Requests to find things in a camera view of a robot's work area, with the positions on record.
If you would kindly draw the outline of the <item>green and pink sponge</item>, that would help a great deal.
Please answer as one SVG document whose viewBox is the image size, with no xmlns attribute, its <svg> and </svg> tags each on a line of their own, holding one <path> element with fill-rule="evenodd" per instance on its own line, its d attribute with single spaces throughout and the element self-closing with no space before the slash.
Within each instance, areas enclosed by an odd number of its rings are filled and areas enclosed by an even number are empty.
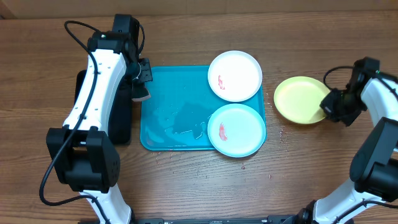
<svg viewBox="0 0 398 224">
<path fill-rule="evenodd" d="M 139 102 L 148 100 L 151 97 L 148 89 L 146 88 L 145 84 L 134 85 L 132 88 L 132 101 Z"/>
</svg>

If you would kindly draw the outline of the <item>yellow-green plate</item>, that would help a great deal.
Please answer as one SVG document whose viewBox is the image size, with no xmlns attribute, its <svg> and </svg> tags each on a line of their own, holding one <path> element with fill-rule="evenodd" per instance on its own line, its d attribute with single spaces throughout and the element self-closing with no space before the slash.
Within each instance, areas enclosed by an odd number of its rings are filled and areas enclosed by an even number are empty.
<svg viewBox="0 0 398 224">
<path fill-rule="evenodd" d="M 326 115 L 320 107 L 330 90 L 310 77 L 292 77 L 281 82 L 274 92 L 274 104 L 287 120 L 298 124 L 313 124 Z"/>
</svg>

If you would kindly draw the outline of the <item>white plate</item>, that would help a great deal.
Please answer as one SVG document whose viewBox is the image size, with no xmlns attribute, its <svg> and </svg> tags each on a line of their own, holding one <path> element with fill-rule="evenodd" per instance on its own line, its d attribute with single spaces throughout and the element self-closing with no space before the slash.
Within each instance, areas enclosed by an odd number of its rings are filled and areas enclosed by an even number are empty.
<svg viewBox="0 0 398 224">
<path fill-rule="evenodd" d="M 241 102 L 253 97 L 262 85 L 259 62 L 246 52 L 230 50 L 219 54 L 208 69 L 208 84 L 221 99 Z"/>
</svg>

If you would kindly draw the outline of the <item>light blue plate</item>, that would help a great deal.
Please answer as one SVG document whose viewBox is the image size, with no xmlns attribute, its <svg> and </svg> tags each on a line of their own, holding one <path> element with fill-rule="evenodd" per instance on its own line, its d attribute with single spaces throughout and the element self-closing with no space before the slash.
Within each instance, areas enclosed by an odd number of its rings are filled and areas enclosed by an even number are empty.
<svg viewBox="0 0 398 224">
<path fill-rule="evenodd" d="M 266 124 L 251 107 L 233 103 L 218 108 L 207 127 L 212 146 L 220 153 L 235 158 L 258 151 L 266 140 Z"/>
</svg>

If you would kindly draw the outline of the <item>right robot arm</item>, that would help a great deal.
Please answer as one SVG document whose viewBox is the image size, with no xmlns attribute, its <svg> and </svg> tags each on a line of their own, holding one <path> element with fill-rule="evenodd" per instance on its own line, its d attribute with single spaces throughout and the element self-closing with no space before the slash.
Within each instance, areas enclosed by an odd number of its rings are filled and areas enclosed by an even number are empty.
<svg viewBox="0 0 398 224">
<path fill-rule="evenodd" d="M 366 209 L 379 205 L 396 208 L 397 77 L 369 71 L 361 101 L 374 128 L 353 157 L 349 179 L 325 198 L 314 200 L 286 223 L 353 223 Z"/>
</svg>

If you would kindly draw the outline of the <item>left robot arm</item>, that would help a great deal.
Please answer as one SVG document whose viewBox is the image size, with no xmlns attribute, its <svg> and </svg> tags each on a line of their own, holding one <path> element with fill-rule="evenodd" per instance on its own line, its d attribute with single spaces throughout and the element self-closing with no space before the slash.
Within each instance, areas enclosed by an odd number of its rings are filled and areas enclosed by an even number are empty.
<svg viewBox="0 0 398 224">
<path fill-rule="evenodd" d="M 144 82 L 151 75 L 148 59 L 139 56 L 142 47 L 137 29 L 96 30 L 84 46 L 88 65 L 78 74 L 73 109 L 46 136 L 48 170 L 91 203 L 99 223 L 134 222 L 117 184 L 121 165 L 115 146 L 130 141 L 134 91 L 148 95 Z"/>
</svg>

